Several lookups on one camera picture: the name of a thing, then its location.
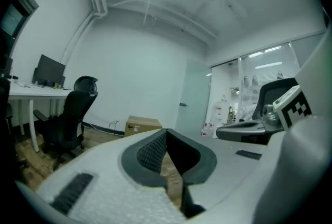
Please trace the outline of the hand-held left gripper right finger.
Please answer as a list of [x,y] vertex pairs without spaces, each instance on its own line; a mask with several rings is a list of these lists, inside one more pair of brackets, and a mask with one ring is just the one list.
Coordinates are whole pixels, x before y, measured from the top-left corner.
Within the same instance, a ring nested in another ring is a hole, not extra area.
[[167,152],[183,180],[181,212],[191,218],[226,199],[266,147],[167,130]]

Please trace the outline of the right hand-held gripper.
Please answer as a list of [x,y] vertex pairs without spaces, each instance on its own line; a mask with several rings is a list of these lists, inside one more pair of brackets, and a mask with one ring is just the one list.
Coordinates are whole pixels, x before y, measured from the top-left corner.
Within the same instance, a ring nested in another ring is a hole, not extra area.
[[295,75],[296,86],[273,102],[288,130],[309,116],[331,117],[331,23],[313,53]]

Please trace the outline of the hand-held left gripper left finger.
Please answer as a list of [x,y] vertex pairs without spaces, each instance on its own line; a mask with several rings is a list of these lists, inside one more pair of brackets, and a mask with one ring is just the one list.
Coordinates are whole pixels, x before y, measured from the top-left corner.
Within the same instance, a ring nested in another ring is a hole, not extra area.
[[81,223],[184,223],[186,217],[163,187],[136,183],[123,169],[121,157],[131,145],[155,132],[139,133],[96,145],[48,176],[37,194],[51,203],[78,174],[93,176],[68,216]]

